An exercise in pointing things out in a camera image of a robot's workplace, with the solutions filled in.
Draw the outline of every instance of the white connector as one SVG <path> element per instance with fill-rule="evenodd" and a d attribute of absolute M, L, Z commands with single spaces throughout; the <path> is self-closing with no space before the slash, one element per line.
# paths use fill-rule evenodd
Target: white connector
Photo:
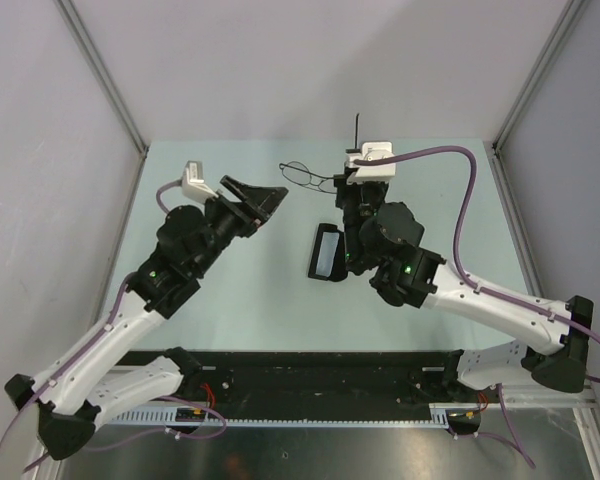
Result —
<path fill-rule="evenodd" d="M 218 196 L 216 192 L 204 183 L 202 162 L 187 163 L 182 174 L 182 194 L 194 202 L 203 205 L 208 199 Z"/>
<path fill-rule="evenodd" d="M 347 183 L 388 182 L 396 176 L 395 163 L 376 167 L 363 167 L 356 165 L 356 160 L 370 162 L 383 158 L 393 157 L 391 142 L 365 142 L 360 148 L 360 153 L 348 153 L 346 166 L 355 168 L 356 171 L 349 175 Z"/>

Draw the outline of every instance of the reflective metal surface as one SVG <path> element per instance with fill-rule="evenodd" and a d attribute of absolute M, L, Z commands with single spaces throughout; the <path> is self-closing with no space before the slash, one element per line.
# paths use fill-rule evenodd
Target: reflective metal surface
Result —
<path fill-rule="evenodd" d="M 81 452 L 61 478 L 109 479 L 591 479 L 571 410 L 518 410 L 512 418 L 537 464 L 529 469 L 510 447 L 490 439 L 453 438 L 443 430 L 231 428 L 210 441 L 156 434 L 106 453 Z M 482 431 L 508 436 L 490 409 Z M 106 445 L 143 427 L 104 427 L 92 445 Z"/>

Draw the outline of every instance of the gray wall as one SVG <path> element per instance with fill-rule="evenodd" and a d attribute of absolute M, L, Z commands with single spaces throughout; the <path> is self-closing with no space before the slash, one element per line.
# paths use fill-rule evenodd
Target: gray wall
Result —
<path fill-rule="evenodd" d="M 600 333 L 600 0 L 503 151 L 547 294 L 595 301 Z M 600 376 L 600 348 L 590 371 Z M 600 401 L 600 386 L 596 388 Z"/>
<path fill-rule="evenodd" d="M 5 381 L 92 319 L 138 165 L 53 2 L 0 1 L 0 437 L 15 414 Z M 28 430 L 3 466 L 22 468 Z"/>

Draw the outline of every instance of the white wall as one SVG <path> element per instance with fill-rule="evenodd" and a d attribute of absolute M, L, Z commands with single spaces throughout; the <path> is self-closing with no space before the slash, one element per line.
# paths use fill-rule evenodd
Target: white wall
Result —
<path fill-rule="evenodd" d="M 0 437 L 4 383 L 92 319 L 138 164 L 53 2 L 0 1 Z"/>
<path fill-rule="evenodd" d="M 491 140 L 566 3 L 76 0 L 152 140 Z"/>
<path fill-rule="evenodd" d="M 591 2 L 504 150 L 551 296 L 595 301 L 600 333 L 600 0 Z M 600 376 L 600 348 L 590 371 Z M 600 386 L 596 387 L 600 401 Z"/>

